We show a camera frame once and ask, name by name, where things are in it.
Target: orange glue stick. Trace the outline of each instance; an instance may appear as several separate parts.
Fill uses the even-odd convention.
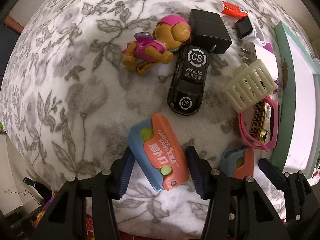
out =
[[[239,7],[237,5],[231,4],[231,3],[227,3],[227,2],[223,2],[220,1],[217,4],[217,9],[220,13],[226,14],[226,15],[230,15],[230,16],[234,16],[237,18],[242,18],[244,16],[249,16],[251,19],[255,20],[256,16],[251,13],[248,12],[246,9]]]

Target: floral fabric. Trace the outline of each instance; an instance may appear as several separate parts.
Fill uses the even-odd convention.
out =
[[[46,0],[30,19],[9,60],[0,93],[0,121],[35,171],[55,190],[75,175],[96,175],[122,156],[130,127],[157,112],[170,122],[185,149],[218,167],[223,151],[241,144],[236,112],[221,89],[241,63],[235,18],[221,15],[233,41],[223,55],[210,55],[203,104],[193,116],[173,113],[166,103],[175,60],[140,77],[121,64],[121,50],[134,34],[152,32],[163,16],[188,19],[192,8],[217,13],[221,0]],[[273,0],[224,0],[242,5],[273,46],[282,74],[273,28],[282,21],[313,56],[302,28]],[[284,198],[255,171],[255,178],[281,217]],[[198,238],[208,201],[191,179],[155,192],[135,164],[127,194],[114,202],[119,229],[162,239]]]

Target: power adapter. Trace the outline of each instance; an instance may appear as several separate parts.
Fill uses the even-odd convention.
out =
[[[241,48],[241,51],[245,54],[245,56],[241,57],[247,65],[252,64],[259,58],[268,69],[272,80],[275,81],[278,79],[279,73],[277,60],[276,56],[272,52],[253,42],[246,43],[244,48]]]
[[[191,44],[208,53],[223,54],[232,44],[218,13],[192,9],[189,16]]]

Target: cs logo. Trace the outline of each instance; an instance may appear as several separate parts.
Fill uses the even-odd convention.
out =
[[[202,50],[192,49],[188,53],[188,61],[194,67],[201,67],[207,62],[207,57]]]
[[[191,108],[192,106],[192,101],[191,98],[188,97],[183,97],[180,99],[179,102],[179,106],[183,109],[183,110],[188,110]]]

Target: toy dog figure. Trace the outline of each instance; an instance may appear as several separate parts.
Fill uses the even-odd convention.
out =
[[[136,33],[136,41],[129,42],[122,51],[122,63],[139,75],[145,75],[147,68],[158,64],[168,64],[173,59],[170,50],[175,50],[190,38],[191,29],[188,22],[177,15],[163,17],[156,25],[152,35],[149,32]],[[144,62],[136,64],[138,59]]]

